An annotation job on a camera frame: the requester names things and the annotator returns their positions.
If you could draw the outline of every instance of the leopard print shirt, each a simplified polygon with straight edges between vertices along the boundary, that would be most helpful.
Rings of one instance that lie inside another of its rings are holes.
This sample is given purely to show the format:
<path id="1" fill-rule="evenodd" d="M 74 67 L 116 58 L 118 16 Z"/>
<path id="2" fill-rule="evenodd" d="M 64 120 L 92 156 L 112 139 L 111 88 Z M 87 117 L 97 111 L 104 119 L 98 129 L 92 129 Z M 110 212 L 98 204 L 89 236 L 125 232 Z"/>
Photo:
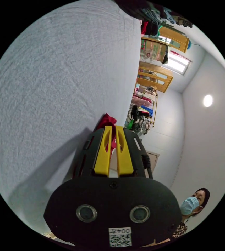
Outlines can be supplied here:
<path id="1" fill-rule="evenodd" d="M 180 225 L 177 227 L 177 229 L 175 230 L 175 232 L 172 235 L 172 239 L 176 239 L 182 235 L 184 235 L 187 231 L 188 227 L 181 222 Z"/>

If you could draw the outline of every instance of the gray fabric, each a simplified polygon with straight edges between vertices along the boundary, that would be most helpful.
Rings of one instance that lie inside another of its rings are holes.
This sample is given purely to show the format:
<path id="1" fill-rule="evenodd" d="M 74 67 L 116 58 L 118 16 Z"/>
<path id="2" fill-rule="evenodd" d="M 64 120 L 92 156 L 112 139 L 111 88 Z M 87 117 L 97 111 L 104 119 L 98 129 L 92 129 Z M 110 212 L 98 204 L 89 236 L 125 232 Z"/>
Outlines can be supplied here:
<path id="1" fill-rule="evenodd" d="M 0 60 L 0 194 L 35 231 L 49 231 L 47 200 L 101 116 L 124 125 L 139 55 L 139 20 L 82 0 L 37 20 Z"/>

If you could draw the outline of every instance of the wooden headboard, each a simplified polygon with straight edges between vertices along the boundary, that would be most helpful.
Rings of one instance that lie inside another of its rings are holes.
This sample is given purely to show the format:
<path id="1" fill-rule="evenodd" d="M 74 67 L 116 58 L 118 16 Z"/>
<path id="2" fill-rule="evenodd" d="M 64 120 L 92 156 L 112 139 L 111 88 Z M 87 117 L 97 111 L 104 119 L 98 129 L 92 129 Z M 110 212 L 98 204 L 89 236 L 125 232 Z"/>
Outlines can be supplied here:
<path id="1" fill-rule="evenodd" d="M 145 76 L 145 77 L 150 77 L 152 80 L 147 80 L 144 78 L 138 78 L 138 84 L 142 86 L 156 86 L 158 91 L 165 92 L 170 85 L 171 81 L 173 80 L 173 73 L 172 71 L 165 69 L 163 67 L 145 63 L 145 62 L 139 62 L 139 68 L 143 70 L 149 70 L 155 72 L 157 75 L 149 74 L 149 73 L 144 73 L 141 71 L 138 71 L 138 75 Z"/>

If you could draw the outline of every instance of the green cloth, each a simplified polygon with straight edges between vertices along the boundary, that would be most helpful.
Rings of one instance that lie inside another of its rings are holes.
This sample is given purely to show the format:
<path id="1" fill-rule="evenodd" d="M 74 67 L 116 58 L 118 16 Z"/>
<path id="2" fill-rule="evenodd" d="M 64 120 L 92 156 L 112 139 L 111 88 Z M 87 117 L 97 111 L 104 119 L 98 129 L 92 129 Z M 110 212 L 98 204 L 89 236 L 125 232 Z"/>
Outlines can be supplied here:
<path id="1" fill-rule="evenodd" d="M 131 120 L 130 123 L 126 126 L 126 129 L 130 130 L 133 126 L 134 120 Z"/>

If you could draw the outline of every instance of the ceiling light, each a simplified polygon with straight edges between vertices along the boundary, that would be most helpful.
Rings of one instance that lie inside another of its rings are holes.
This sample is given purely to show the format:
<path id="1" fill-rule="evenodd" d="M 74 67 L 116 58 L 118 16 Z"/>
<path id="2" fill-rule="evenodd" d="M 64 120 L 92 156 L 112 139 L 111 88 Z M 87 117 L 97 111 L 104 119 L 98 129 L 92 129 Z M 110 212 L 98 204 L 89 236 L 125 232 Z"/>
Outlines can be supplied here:
<path id="1" fill-rule="evenodd" d="M 203 104 L 204 104 L 206 107 L 209 107 L 209 106 L 212 105 L 212 103 L 213 103 L 213 98 L 212 98 L 212 96 L 211 96 L 211 95 L 206 95 L 206 96 L 204 97 Z"/>

